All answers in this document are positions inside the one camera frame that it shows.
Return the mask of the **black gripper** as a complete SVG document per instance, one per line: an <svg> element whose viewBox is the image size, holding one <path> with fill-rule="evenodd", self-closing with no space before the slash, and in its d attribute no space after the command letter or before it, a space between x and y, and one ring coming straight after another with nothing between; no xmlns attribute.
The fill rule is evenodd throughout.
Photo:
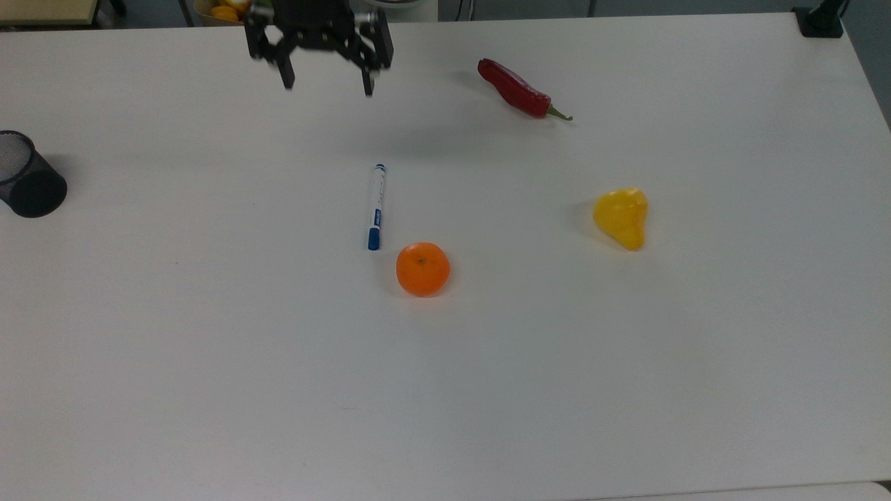
<svg viewBox="0 0 891 501"><path fill-rule="evenodd" d="M394 48L385 12L356 13L347 1L254 1L243 17L249 56L277 67L281 83L295 82L293 51L335 53L360 68L365 96L376 70L391 67Z"/></svg>

